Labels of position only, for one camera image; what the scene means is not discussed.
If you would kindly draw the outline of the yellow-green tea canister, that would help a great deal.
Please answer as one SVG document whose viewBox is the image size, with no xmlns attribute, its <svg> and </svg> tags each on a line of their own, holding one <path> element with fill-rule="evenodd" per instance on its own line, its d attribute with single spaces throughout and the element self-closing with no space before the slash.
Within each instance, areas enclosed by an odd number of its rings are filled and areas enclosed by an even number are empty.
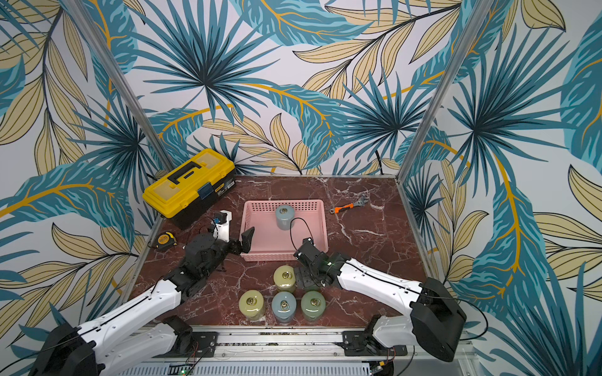
<svg viewBox="0 0 602 376">
<path fill-rule="evenodd" d="M 266 311 L 263 295 L 257 290 L 246 291 L 239 299 L 239 310 L 249 321 L 259 321 Z"/>
<path fill-rule="evenodd" d="M 296 290 L 296 274 L 292 266 L 284 265 L 274 271 L 274 285 L 279 291 L 293 293 Z"/>
</svg>

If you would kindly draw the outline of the green tea canister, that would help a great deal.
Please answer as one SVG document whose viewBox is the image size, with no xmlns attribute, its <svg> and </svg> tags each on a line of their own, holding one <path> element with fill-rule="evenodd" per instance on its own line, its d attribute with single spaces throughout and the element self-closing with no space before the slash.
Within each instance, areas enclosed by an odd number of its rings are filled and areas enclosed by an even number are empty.
<svg viewBox="0 0 602 376">
<path fill-rule="evenodd" d="M 319 320 L 327 307 L 326 299 L 319 291 L 308 291 L 301 299 L 301 310 L 307 321 Z"/>
</svg>

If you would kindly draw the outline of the pink plastic basket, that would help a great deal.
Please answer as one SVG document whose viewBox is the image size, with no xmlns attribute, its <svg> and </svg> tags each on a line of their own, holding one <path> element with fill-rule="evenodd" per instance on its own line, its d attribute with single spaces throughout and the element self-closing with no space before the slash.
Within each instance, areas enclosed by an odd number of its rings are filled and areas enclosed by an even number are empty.
<svg viewBox="0 0 602 376">
<path fill-rule="evenodd" d="M 291 205 L 296 211 L 289 231 L 277 227 L 275 210 Z M 244 206 L 241 232 L 255 227 L 252 247 L 243 255 L 247 262 L 294 260 L 296 249 L 303 239 L 312 238 L 317 249 L 329 250 L 324 202 L 313 200 L 247 201 Z"/>
</svg>

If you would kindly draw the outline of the blue-grey tea canister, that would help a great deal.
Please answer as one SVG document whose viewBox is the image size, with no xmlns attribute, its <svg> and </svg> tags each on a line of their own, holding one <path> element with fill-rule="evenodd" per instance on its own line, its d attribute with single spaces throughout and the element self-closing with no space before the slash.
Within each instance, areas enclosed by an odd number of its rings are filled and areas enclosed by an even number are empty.
<svg viewBox="0 0 602 376">
<path fill-rule="evenodd" d="M 277 227 L 280 230 L 289 231 L 292 221 L 296 218 L 296 211 L 291 205 L 280 205 L 275 210 Z"/>
<path fill-rule="evenodd" d="M 272 312 L 281 324 L 290 323 L 296 313 L 297 302 L 295 296 L 288 291 L 277 293 L 271 303 Z"/>
</svg>

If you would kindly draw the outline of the yellow-green tea canister front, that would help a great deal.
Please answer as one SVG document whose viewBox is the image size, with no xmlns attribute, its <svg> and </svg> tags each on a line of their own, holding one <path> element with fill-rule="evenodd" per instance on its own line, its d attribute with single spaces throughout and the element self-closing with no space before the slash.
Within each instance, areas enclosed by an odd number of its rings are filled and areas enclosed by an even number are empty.
<svg viewBox="0 0 602 376">
<path fill-rule="evenodd" d="M 249 321 L 259 321 L 266 311 L 263 295 L 257 290 L 246 291 L 239 299 L 239 310 Z"/>
</svg>

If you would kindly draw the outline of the blue-grey tea canister back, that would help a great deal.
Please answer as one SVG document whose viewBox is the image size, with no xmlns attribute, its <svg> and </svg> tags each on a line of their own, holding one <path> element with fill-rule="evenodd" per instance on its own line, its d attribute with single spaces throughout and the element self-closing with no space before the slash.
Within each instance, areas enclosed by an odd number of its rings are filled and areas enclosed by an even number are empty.
<svg viewBox="0 0 602 376">
<path fill-rule="evenodd" d="M 289 231 L 292 221 L 296 218 L 296 211 L 291 205 L 280 205 L 275 210 L 277 227 L 280 230 Z"/>
</svg>

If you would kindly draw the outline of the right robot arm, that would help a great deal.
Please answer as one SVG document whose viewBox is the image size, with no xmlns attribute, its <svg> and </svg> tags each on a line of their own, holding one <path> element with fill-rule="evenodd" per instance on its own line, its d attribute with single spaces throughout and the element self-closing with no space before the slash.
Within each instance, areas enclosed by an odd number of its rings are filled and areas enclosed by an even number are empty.
<svg viewBox="0 0 602 376">
<path fill-rule="evenodd" d="M 399 313 L 371 321 L 366 328 L 369 341 L 385 349 L 419 346 L 438 360 L 454 360 L 467 315 L 439 280 L 385 274 L 339 252 L 322 252 L 308 238 L 294 256 L 319 287 L 357 292 Z"/>
</svg>

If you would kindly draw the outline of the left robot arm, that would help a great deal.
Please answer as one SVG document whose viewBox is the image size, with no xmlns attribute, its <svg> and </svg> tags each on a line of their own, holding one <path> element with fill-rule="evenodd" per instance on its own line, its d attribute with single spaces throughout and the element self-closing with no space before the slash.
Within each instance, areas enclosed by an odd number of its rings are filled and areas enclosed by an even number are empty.
<svg viewBox="0 0 602 376">
<path fill-rule="evenodd" d="M 255 230 L 240 240 L 198 235 L 177 268 L 147 291 L 95 320 L 53 329 L 30 370 L 31 375 L 116 375 L 152 357 L 194 350 L 191 326 L 171 316 L 145 332 L 139 329 L 194 297 L 225 258 L 251 249 Z"/>
</svg>

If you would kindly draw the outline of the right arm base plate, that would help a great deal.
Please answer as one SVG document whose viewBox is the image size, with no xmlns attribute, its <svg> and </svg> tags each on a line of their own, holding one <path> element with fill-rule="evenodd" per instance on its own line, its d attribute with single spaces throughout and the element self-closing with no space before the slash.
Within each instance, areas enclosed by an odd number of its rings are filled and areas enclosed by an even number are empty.
<svg viewBox="0 0 602 376">
<path fill-rule="evenodd" d="M 406 356 L 406 346 L 386 348 L 364 331 L 344 331 L 340 346 L 346 357 L 393 357 Z"/>
</svg>

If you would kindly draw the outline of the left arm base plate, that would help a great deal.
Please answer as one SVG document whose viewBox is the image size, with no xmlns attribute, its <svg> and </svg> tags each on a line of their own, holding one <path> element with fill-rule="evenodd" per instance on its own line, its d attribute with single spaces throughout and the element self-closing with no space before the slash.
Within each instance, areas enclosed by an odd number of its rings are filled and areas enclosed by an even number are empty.
<svg viewBox="0 0 602 376">
<path fill-rule="evenodd" d="M 218 339 L 217 332 L 190 332 L 177 336 L 172 349 L 165 357 L 213 357 Z"/>
</svg>

